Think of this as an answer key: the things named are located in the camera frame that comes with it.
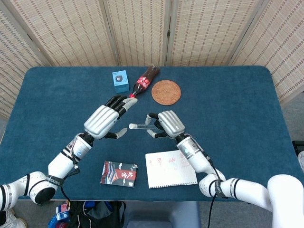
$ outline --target clear plastic rod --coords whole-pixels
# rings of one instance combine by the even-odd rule
[[[146,125],[146,124],[136,124],[131,123],[129,124],[130,129],[138,129],[138,130],[149,130],[149,129],[157,129],[155,125]]]

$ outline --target white notebook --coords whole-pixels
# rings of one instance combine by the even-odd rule
[[[197,184],[195,171],[180,151],[146,154],[149,189]]]

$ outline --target round rattan coaster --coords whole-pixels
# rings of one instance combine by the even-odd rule
[[[172,105],[180,99],[181,89],[173,81],[162,80],[153,86],[152,97],[161,105]]]

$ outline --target white robotic arm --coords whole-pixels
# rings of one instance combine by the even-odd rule
[[[118,133],[109,130],[136,102],[136,98],[114,96],[100,106],[85,122],[85,132],[79,133],[48,165],[48,176],[37,171],[13,183],[0,185],[0,211],[12,208],[20,196],[29,196],[36,204],[52,199],[71,170],[79,172],[78,163],[92,148],[95,139],[118,139],[126,133],[126,128]]]
[[[214,168],[212,160],[195,141],[185,134],[185,126],[173,111],[147,115],[146,124],[156,119],[154,125],[163,130],[155,133],[148,130],[153,138],[169,136],[188,159],[195,172],[207,176],[199,182],[200,191],[207,197],[232,197],[257,205],[273,213],[273,228],[302,228],[304,224],[304,188],[301,182],[290,175],[276,175],[268,181],[267,189],[261,184],[237,178],[225,179]]]

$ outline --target cola bottle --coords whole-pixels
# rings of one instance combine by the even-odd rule
[[[160,67],[156,65],[150,65],[146,72],[140,76],[133,87],[133,92],[129,97],[136,97],[138,94],[145,91],[150,85],[154,77],[159,73]]]

